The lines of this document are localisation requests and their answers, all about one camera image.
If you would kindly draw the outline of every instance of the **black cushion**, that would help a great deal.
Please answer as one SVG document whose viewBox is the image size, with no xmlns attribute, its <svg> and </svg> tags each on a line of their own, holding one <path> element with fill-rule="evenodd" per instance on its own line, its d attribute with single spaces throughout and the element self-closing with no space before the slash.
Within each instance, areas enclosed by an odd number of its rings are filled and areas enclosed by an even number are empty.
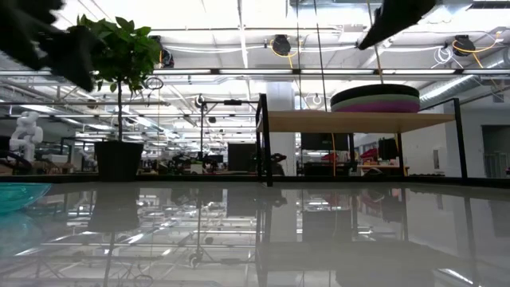
<svg viewBox="0 0 510 287">
<path fill-rule="evenodd" d="M 394 84 L 366 85 L 356 88 L 350 88 L 348 90 L 337 93 L 331 99 L 331 106 L 343 100 L 350 100 L 360 96 L 373 96 L 384 94 L 392 95 L 402 94 L 420 97 L 420 92 L 417 89 L 406 85 L 394 85 Z"/>
</svg>

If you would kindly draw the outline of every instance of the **white column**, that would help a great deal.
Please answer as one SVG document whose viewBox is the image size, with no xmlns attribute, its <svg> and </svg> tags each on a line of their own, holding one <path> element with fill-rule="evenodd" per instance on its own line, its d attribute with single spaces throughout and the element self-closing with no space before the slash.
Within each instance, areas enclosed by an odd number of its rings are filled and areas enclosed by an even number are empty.
<svg viewBox="0 0 510 287">
<path fill-rule="evenodd" d="M 294 109 L 294 88 L 292 82 L 268 82 L 266 84 L 269 111 L 292 111 Z M 296 134 L 271 132 L 271 154 L 280 153 L 287 159 L 280 164 L 287 176 L 296 175 Z"/>
</svg>

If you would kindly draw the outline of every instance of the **ceiling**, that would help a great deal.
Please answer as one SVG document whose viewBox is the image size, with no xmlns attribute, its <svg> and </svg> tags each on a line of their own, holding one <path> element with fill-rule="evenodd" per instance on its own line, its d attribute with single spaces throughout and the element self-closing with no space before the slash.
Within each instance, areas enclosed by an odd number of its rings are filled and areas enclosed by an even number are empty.
<svg viewBox="0 0 510 287">
<path fill-rule="evenodd" d="M 385 41 L 379 47 L 380 62 L 384 69 L 456 69 L 460 66 L 476 64 L 473 57 L 451 57 L 447 62 L 438 62 L 437 53 L 445 43 L 451 44 L 455 35 L 467 34 L 477 49 L 489 47 L 495 42 L 496 32 L 502 32 L 498 42 L 492 49 L 479 53 L 485 58 L 503 49 L 508 42 L 510 32 L 508 10 L 469 8 L 470 1 L 462 4 L 438 6 L 422 19 L 418 25 L 412 26 L 402 33 Z M 377 2 L 372 3 L 372 10 Z M 299 10 L 299 24 L 296 21 L 295 7 L 288 6 L 287 0 L 68 0 L 63 10 L 56 12 L 58 21 L 55 26 L 66 29 L 74 25 L 79 15 L 86 14 L 92 20 L 107 18 L 115 21 L 115 17 L 133 20 L 137 27 L 150 26 L 151 35 L 163 37 L 163 44 L 172 52 L 176 69 L 375 69 L 377 61 L 375 51 L 357 50 L 354 45 L 362 39 L 370 26 L 368 9 L 365 4 L 320 5 L 317 16 L 312 6 L 302 6 Z M 270 44 L 277 34 L 285 34 L 295 49 L 295 56 L 277 57 L 265 44 Z M 297 53 L 297 42 L 300 41 L 301 51 Z M 0 58 L 0 67 L 5 70 L 24 69 L 6 57 Z M 136 123 L 136 115 L 180 115 L 198 113 L 194 106 L 200 94 L 206 100 L 250 99 L 257 100 L 258 94 L 266 92 L 267 81 L 276 81 L 267 77 L 224 77 L 224 76 L 160 76 L 164 87 L 159 91 L 143 92 L 143 98 L 132 99 L 129 92 L 123 94 L 123 101 L 147 103 L 150 101 L 165 102 L 157 105 L 130 105 L 129 112 L 134 123 L 127 123 L 131 132 L 156 132 L 155 127 L 162 128 L 165 133 L 178 133 L 172 136 L 157 137 L 144 135 L 145 140 L 167 141 L 199 139 L 199 118 L 184 119 L 178 117 L 147 117 L 150 127 Z M 3 92 L 0 98 L 5 101 L 67 101 L 86 102 L 98 100 L 116 101 L 116 95 L 107 88 L 100 92 L 86 93 L 55 77 L 0 77 Z M 331 79 L 323 83 L 319 77 L 299 80 L 298 76 L 289 75 L 279 81 L 293 81 L 296 106 L 299 108 L 323 109 L 324 90 L 330 97 L 344 89 L 377 84 L 377 78 L 342 78 Z M 415 88 L 423 88 L 434 81 L 428 77 L 415 77 L 385 81 L 386 83 L 405 84 Z M 15 108 L 12 113 L 24 108 Z M 113 115 L 114 106 L 98 106 L 90 109 L 87 106 L 68 105 L 53 107 L 46 113 L 65 115 L 104 115 L 95 118 L 73 118 L 63 120 L 76 130 L 82 132 L 109 132 L 109 127 L 116 124 Z M 248 105 L 235 108 L 218 105 L 210 112 L 214 114 L 250 114 L 253 107 Z M 206 123 L 206 132 L 225 133 L 231 127 L 233 136 L 209 139 L 214 145 L 222 145 L 229 141 L 250 141 L 253 136 L 237 134 L 246 132 L 246 127 L 253 127 L 253 118 L 232 119 L 217 118 L 215 124 Z"/>
</svg>

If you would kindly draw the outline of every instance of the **ventilation duct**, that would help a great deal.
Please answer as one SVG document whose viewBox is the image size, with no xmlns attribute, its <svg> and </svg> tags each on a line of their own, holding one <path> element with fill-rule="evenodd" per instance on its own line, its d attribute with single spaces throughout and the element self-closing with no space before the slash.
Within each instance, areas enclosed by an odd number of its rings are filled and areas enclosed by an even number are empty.
<svg viewBox="0 0 510 287">
<path fill-rule="evenodd" d="M 510 48 L 504 48 L 501 51 L 481 60 L 486 69 L 510 69 Z M 478 64 L 470 65 L 467 69 L 479 69 Z M 469 91 L 472 88 L 480 86 L 479 76 L 463 76 L 451 81 L 438 82 L 431 84 L 420 90 L 420 105 L 427 107 L 453 96 Z"/>
</svg>

